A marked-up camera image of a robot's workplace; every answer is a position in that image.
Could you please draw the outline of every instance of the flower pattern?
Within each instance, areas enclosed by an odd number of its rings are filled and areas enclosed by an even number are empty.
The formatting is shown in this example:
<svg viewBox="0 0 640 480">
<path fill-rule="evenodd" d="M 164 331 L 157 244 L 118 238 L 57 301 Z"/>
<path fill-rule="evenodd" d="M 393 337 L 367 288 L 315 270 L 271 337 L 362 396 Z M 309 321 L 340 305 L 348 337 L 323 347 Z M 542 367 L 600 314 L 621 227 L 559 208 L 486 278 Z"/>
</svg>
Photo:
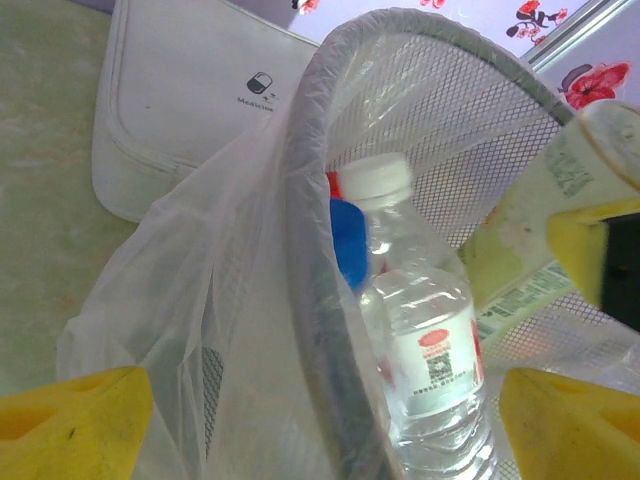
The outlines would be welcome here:
<svg viewBox="0 0 640 480">
<path fill-rule="evenodd" d="M 580 110 L 605 98 L 616 98 L 616 88 L 622 86 L 631 71 L 627 62 L 593 67 L 585 64 L 571 70 L 558 90 L 564 93 L 569 105 Z"/>
<path fill-rule="evenodd" d="M 529 0 L 524 3 L 516 12 L 516 18 L 519 22 L 507 29 L 507 36 L 529 38 L 534 45 L 538 45 L 546 38 L 546 35 L 540 35 L 543 28 L 560 25 L 569 15 L 567 8 L 561 8 L 557 13 L 547 15 L 539 10 L 539 7 L 538 0 Z"/>
<path fill-rule="evenodd" d="M 426 7 L 429 4 L 433 5 L 433 8 L 442 8 L 447 0 L 420 0 L 420 6 Z"/>
<path fill-rule="evenodd" d="M 567 16 L 569 16 L 569 10 L 566 8 L 561 8 L 560 11 L 556 14 L 554 22 L 556 23 L 556 25 L 560 25 L 564 21 L 564 19 L 567 18 Z"/>
<path fill-rule="evenodd" d="M 320 0 L 292 0 L 292 7 L 294 10 L 298 10 L 300 15 L 306 15 L 313 12 L 318 8 Z"/>
<path fill-rule="evenodd" d="M 529 13 L 535 12 L 539 6 L 540 6 L 540 2 L 538 2 L 538 0 L 529 0 L 527 3 L 522 5 L 518 9 L 518 11 L 525 14 L 529 14 Z"/>
</svg>

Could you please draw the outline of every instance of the red flower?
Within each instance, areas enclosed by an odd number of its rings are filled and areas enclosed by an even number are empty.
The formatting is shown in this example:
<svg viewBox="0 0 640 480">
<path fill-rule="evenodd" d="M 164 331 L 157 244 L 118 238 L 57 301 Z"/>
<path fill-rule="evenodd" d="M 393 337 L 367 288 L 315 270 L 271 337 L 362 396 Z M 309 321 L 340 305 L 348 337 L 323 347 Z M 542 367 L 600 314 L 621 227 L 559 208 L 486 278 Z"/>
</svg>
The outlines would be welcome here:
<svg viewBox="0 0 640 480">
<path fill-rule="evenodd" d="M 540 2 L 538 0 L 529 0 L 527 3 L 520 7 L 520 12 L 522 13 L 531 13 L 536 10 L 540 6 Z"/>
<path fill-rule="evenodd" d="M 300 15 L 306 15 L 318 8 L 320 0 L 297 0 L 297 7 Z"/>
<path fill-rule="evenodd" d="M 556 13 L 556 25 L 560 25 L 562 21 L 567 18 L 567 15 L 569 15 L 569 10 L 566 8 L 561 8 L 560 11 Z"/>
<path fill-rule="evenodd" d="M 420 0 L 420 6 L 426 7 L 429 3 L 433 4 L 433 8 L 442 8 L 447 0 Z"/>
<path fill-rule="evenodd" d="M 564 93 L 567 102 L 580 110 L 596 100 L 616 98 L 615 88 L 625 81 L 631 65 L 629 63 L 617 63 L 607 66 L 604 63 L 592 68 L 571 83 Z"/>
</svg>

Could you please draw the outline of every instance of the floor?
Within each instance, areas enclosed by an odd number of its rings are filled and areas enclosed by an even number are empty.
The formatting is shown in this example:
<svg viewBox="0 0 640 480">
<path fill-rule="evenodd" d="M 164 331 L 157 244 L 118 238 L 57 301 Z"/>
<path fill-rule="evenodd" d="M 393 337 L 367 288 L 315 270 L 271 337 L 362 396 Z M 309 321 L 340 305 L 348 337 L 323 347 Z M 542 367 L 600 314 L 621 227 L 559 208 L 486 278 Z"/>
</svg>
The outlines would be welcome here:
<svg viewBox="0 0 640 480">
<path fill-rule="evenodd" d="M 91 187 L 110 17 L 0 2 L 0 396 L 55 379 L 56 339 L 135 226 Z"/>
</svg>

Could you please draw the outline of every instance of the plastic bag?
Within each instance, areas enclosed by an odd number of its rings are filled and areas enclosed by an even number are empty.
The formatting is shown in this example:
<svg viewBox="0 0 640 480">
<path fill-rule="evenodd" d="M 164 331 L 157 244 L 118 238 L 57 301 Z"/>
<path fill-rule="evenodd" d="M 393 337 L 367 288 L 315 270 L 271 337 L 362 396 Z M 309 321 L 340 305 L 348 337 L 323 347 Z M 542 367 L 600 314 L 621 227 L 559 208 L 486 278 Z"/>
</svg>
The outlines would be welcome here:
<svg viewBox="0 0 640 480">
<path fill-rule="evenodd" d="M 345 24 L 268 124 L 152 206 L 63 332 L 60 379 L 147 368 L 155 410 L 136 478 L 400 478 L 335 262 L 327 163 L 404 152 L 416 207 L 457 244 L 571 117 L 443 17 Z"/>
<path fill-rule="evenodd" d="M 520 479 L 498 411 L 509 369 L 538 368 L 640 395 L 640 335 L 581 303 L 578 294 L 569 295 L 556 308 L 536 312 L 484 351 L 503 480 Z"/>
</svg>

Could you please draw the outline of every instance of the blue bottle cap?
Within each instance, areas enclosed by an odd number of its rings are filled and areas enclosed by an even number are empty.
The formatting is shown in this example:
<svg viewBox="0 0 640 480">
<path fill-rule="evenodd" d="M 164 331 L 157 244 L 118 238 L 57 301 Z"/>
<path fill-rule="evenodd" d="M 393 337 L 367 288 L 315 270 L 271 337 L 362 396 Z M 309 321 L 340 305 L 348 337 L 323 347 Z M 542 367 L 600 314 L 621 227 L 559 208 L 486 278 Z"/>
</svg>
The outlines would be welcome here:
<svg viewBox="0 0 640 480">
<path fill-rule="evenodd" d="M 355 205 L 332 198 L 329 204 L 333 249 L 340 273 L 354 292 L 360 291 L 369 273 L 367 222 Z"/>
</svg>

